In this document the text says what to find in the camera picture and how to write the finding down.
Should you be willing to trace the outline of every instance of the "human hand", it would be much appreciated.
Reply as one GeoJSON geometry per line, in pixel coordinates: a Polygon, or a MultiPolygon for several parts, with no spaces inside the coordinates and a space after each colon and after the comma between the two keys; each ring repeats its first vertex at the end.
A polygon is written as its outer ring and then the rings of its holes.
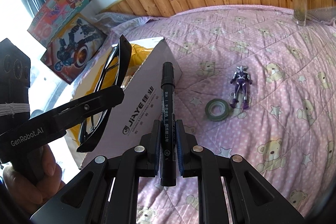
{"type": "Polygon", "coordinates": [[[11,165],[3,170],[3,180],[9,193],[30,214],[35,213],[65,185],[61,180],[62,169],[56,163],[49,145],[43,146],[42,167],[45,175],[36,186],[16,172],[11,165]]]}

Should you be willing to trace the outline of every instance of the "action figure arm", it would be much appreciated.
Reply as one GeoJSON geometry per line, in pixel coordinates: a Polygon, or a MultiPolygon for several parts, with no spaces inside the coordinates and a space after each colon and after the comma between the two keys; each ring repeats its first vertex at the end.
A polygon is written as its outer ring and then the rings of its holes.
{"type": "Polygon", "coordinates": [[[237,72],[235,72],[235,73],[233,74],[233,77],[232,77],[232,79],[231,79],[231,81],[230,81],[230,84],[233,83],[233,81],[236,79],[236,77],[237,77],[237,72]]]}
{"type": "Polygon", "coordinates": [[[246,73],[246,77],[247,77],[247,79],[249,81],[249,84],[252,85],[252,80],[251,80],[250,75],[249,75],[248,72],[246,73]]]}

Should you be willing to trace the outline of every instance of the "bed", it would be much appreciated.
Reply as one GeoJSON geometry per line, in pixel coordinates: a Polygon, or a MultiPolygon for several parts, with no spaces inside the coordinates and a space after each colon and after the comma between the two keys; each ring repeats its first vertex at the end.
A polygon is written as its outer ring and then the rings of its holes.
{"type": "MultiPolygon", "coordinates": [[[[333,5],[308,0],[311,10],[333,5]]],[[[305,216],[336,170],[336,28],[300,27],[292,8],[292,0],[118,0],[106,11],[141,17],[111,29],[103,49],[122,33],[165,37],[182,70],[175,112],[186,132],[216,155],[242,155],[305,216]],[[239,93],[225,120],[208,120],[207,102],[232,103],[240,65],[252,80],[249,108],[239,93]]],[[[166,188],[141,178],[137,223],[198,223],[197,179],[166,188]]]]}

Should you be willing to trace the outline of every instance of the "ultraman figure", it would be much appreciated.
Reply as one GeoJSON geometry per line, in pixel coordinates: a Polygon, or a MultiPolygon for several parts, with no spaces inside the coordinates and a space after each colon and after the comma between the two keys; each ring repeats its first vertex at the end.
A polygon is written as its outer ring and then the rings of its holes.
{"type": "Polygon", "coordinates": [[[237,100],[237,93],[240,90],[240,88],[243,89],[244,94],[244,106],[243,109],[247,109],[248,106],[248,100],[247,100],[247,89],[246,89],[246,82],[248,81],[250,85],[252,85],[252,81],[250,79],[249,73],[246,71],[247,67],[240,66],[237,67],[238,71],[236,71],[230,81],[230,84],[233,84],[233,81],[236,80],[236,87],[235,87],[235,94],[233,97],[233,102],[230,104],[232,108],[236,107],[237,100]]]}

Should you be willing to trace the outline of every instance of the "tape roll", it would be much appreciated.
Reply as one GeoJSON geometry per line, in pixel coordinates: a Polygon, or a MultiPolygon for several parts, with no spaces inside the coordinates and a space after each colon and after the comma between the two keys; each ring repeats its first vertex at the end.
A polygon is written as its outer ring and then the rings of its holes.
{"type": "Polygon", "coordinates": [[[212,99],[205,106],[205,115],[212,122],[223,121],[229,115],[229,105],[222,99],[212,99]]]}

